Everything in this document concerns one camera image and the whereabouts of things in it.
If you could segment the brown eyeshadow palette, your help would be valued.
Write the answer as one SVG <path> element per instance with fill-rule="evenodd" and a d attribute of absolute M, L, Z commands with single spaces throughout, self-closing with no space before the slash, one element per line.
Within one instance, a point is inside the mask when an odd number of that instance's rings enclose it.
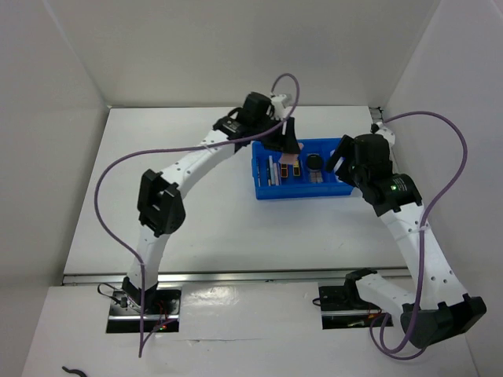
<path fill-rule="evenodd" d="M 309 173 L 309 180 L 312 184 L 321 184 L 324 182 L 321 171 L 311 171 Z"/>

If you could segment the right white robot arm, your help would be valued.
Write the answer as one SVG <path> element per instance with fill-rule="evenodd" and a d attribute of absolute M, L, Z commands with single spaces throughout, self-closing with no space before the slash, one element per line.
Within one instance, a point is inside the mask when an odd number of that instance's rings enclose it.
<path fill-rule="evenodd" d="M 352 308 L 378 306 L 400 323 L 406 343 L 424 350 L 464 334 L 486 313 L 486 305 L 468 293 L 450 267 L 413 179 L 393 171 L 391 145 L 378 128 L 345 135 L 325 169 L 361 191 L 397 243 L 416 290 L 400 288 L 375 269 L 360 269 L 346 275 L 343 299 Z"/>

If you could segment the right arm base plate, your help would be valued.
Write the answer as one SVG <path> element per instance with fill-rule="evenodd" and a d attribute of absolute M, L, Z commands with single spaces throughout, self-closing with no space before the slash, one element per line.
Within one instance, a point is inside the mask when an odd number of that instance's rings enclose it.
<path fill-rule="evenodd" d="M 380 307 L 350 298 L 344 286 L 320 286 L 312 303 L 321 310 L 324 330 L 368 328 L 372 322 L 380 326 L 384 319 Z"/>

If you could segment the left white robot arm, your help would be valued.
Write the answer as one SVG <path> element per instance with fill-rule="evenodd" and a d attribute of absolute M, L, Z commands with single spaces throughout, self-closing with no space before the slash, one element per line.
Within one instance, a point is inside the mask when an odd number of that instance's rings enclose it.
<path fill-rule="evenodd" d="M 143 173 L 137 203 L 140 236 L 136 260 L 123 279 L 127 304 L 135 312 L 147 313 L 155 304 L 164 249 L 171 234 L 182 226 L 186 217 L 183 201 L 198 181 L 252 141 L 273 152 L 300 153 L 292 118 L 297 103 L 289 94 L 251 92 L 242 106 L 218 119 L 179 161 Z"/>

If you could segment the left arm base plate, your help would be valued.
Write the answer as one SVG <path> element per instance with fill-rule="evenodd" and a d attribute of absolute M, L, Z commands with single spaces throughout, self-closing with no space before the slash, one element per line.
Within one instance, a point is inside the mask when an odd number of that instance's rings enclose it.
<path fill-rule="evenodd" d="M 140 330 L 140 306 L 123 290 L 115 289 L 111 284 L 98 284 L 97 293 L 110 300 L 108 311 L 107 334 L 133 334 Z M 153 303 L 145 309 L 145 333 L 154 328 L 159 333 L 179 331 L 179 313 L 182 291 L 179 289 L 161 289 Z"/>

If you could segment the white blue makeup pen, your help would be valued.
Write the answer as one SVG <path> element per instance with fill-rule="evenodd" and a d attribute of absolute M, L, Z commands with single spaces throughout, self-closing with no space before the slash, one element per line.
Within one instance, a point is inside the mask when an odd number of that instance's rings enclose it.
<path fill-rule="evenodd" d="M 274 161 L 272 156 L 268 156 L 267 171 L 268 171 L 269 185 L 276 185 Z"/>

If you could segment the pink slim makeup tube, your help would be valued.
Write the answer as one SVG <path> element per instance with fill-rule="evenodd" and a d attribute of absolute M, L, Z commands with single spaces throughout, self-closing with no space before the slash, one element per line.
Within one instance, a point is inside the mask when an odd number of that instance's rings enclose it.
<path fill-rule="evenodd" d="M 279 186 L 281 184 L 281 168 L 278 163 L 272 162 L 271 177 L 274 180 L 274 185 Z"/>

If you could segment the black gold lipstick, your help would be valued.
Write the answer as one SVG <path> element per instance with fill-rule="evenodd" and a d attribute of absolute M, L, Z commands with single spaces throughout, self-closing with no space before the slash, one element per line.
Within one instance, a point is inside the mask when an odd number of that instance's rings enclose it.
<path fill-rule="evenodd" d="M 301 176 L 301 168 L 299 161 L 295 161 L 292 167 L 293 176 L 299 178 Z"/>
<path fill-rule="evenodd" d="M 288 164 L 280 164 L 280 176 L 282 179 L 286 179 L 288 177 Z"/>

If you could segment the black round powder jar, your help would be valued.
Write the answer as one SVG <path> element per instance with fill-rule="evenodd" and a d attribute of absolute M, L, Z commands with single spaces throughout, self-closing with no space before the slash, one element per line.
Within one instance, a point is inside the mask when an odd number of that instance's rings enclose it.
<path fill-rule="evenodd" d="M 306 158 L 306 166 L 309 171 L 318 172 L 324 166 L 324 160 L 318 154 L 309 154 Z"/>

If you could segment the blue plastic organizer bin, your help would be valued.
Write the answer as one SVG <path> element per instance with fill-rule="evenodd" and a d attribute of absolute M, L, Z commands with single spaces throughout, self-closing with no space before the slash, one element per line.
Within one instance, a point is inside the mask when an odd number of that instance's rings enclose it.
<path fill-rule="evenodd" d="M 272 152 L 265 149 L 259 142 L 252 144 L 251 169 L 252 177 L 255 185 L 255 198 L 258 200 L 265 199 L 299 199 L 308 197 L 323 197 L 323 196 L 348 196 L 353 191 L 350 185 L 340 181 L 336 176 L 335 171 L 325 171 L 326 161 L 333 154 L 335 148 L 339 144 L 339 138 L 318 138 L 318 139 L 303 139 L 303 149 L 297 161 L 301 168 L 301 176 L 296 178 L 293 176 L 292 167 L 288 165 L 288 177 L 281 178 L 279 186 L 269 185 L 267 160 L 268 156 L 273 157 L 273 161 L 280 163 L 279 152 Z M 312 184 L 309 180 L 310 171 L 306 166 L 306 158 L 309 154 L 318 154 L 324 160 L 324 166 L 321 169 L 324 182 L 321 184 Z M 266 184 L 262 187 L 257 185 L 257 170 L 256 159 L 260 158 L 264 162 L 264 172 L 266 173 Z"/>

